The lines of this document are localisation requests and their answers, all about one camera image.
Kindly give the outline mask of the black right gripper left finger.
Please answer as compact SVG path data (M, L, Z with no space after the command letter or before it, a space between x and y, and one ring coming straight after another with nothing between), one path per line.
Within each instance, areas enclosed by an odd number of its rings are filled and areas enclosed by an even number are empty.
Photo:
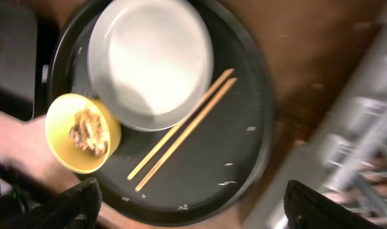
M102 193L94 177L62 192L30 212L0 222L1 229L93 229L102 205Z

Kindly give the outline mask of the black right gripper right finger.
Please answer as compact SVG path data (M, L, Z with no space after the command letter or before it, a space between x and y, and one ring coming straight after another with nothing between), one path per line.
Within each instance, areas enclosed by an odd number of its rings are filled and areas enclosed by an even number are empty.
M379 214L364 218L297 181L287 183L283 198L289 229L382 229L387 228L386 202L366 180L356 179L357 192Z

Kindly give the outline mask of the yellow bowl with food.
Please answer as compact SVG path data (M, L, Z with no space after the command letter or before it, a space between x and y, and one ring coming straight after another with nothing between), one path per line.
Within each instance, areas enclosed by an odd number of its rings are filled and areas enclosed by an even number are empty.
M51 151L64 167L90 174L118 148L121 125L101 101L63 94L48 109L45 134Z

